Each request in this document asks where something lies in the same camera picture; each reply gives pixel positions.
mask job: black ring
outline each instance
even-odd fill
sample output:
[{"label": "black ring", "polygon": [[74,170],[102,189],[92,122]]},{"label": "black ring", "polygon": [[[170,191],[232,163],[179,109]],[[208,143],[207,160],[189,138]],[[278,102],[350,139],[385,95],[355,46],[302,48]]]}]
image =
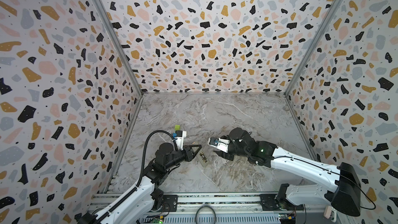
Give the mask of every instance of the black ring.
[{"label": "black ring", "polygon": [[198,213],[199,213],[202,209],[204,209],[204,208],[209,208],[209,209],[213,212],[213,215],[214,215],[213,224],[215,224],[215,223],[216,223],[216,212],[214,211],[214,209],[213,209],[212,207],[210,207],[210,206],[208,206],[208,205],[203,205],[202,207],[200,207],[200,208],[198,209],[198,211],[196,212],[196,215],[195,215],[195,223],[196,223],[196,224],[198,223],[198,222],[197,222]]}]

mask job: terrazzo wallpaper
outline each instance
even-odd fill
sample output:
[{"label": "terrazzo wallpaper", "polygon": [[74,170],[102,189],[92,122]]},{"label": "terrazzo wallpaper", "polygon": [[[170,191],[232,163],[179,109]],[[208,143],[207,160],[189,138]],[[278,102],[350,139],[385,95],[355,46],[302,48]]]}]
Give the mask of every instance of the terrazzo wallpaper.
[{"label": "terrazzo wallpaper", "polygon": [[352,164],[375,202],[361,224],[398,222],[397,7],[344,0],[288,96],[317,159]]},{"label": "terrazzo wallpaper", "polygon": [[282,92],[333,0],[103,0],[144,92]]},{"label": "terrazzo wallpaper", "polygon": [[76,223],[137,102],[91,0],[0,0],[0,222]]}]

